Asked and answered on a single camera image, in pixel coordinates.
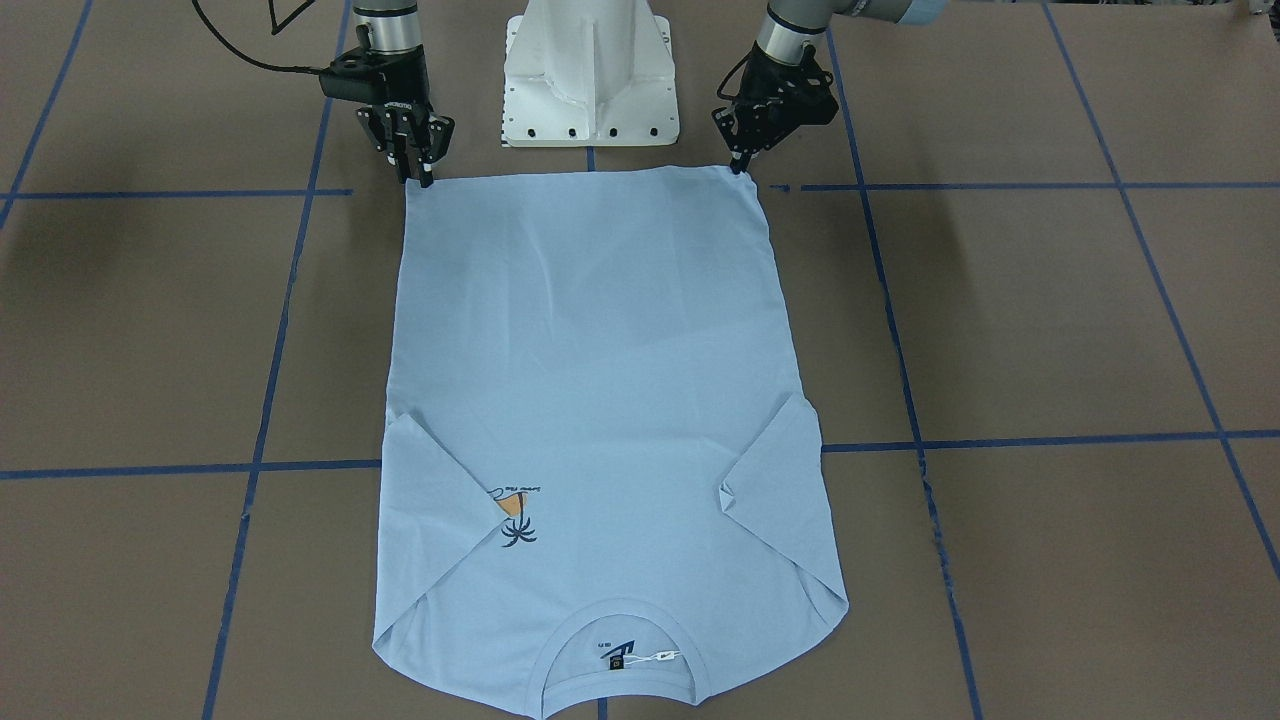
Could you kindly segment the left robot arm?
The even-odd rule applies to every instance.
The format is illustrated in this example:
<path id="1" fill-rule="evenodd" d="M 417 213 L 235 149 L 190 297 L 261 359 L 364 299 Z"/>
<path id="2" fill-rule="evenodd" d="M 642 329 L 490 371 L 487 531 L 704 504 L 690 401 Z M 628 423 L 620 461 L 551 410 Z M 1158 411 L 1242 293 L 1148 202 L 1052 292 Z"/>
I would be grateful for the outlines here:
<path id="1" fill-rule="evenodd" d="M 817 60 L 817 45 L 837 15 L 904 26 L 936 20 L 945 1 L 769 1 L 749 51 L 716 90 L 723 106 L 712 120 L 742 174 L 762 152 L 796 129 L 827 126 L 838 111 L 833 74 Z"/>

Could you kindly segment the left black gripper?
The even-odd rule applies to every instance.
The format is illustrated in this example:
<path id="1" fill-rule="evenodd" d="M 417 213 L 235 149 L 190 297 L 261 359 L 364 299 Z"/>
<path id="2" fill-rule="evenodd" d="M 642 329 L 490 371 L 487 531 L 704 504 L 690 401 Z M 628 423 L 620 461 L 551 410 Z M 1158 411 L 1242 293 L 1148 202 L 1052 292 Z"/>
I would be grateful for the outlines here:
<path id="1" fill-rule="evenodd" d="M 730 151 L 731 172 L 742 174 L 754 158 L 803 126 L 829 124 L 838 111 L 833 82 L 814 55 L 804 55 L 796 65 L 768 55 L 744 56 L 716 90 L 727 105 L 712 113 Z"/>

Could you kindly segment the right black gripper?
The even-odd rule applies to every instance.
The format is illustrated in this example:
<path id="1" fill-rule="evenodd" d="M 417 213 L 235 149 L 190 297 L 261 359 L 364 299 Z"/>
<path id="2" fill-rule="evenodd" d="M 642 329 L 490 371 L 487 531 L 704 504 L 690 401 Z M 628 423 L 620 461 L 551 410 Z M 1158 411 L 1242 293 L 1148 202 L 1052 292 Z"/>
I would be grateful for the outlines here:
<path id="1" fill-rule="evenodd" d="M 429 100 L 424 50 L 379 53 L 353 47 L 320 72 L 326 97 L 358 104 L 357 118 L 372 147 L 396 170 L 404 184 L 412 176 L 410 161 L 411 111 L 419 154 L 419 183 L 425 190 L 434 181 L 434 165 L 451 147 L 456 123 L 435 114 Z"/>

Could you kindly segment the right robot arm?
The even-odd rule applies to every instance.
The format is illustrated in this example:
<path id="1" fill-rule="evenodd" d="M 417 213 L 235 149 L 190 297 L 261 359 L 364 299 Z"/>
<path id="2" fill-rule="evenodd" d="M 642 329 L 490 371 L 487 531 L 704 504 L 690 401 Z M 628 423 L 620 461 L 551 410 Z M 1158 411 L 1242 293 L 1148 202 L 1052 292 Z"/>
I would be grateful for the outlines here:
<path id="1" fill-rule="evenodd" d="M 435 111 L 416 1 L 352 1 L 356 47 L 320 70 L 329 99 L 356 102 L 356 117 L 375 151 L 402 184 L 434 183 L 454 120 Z"/>

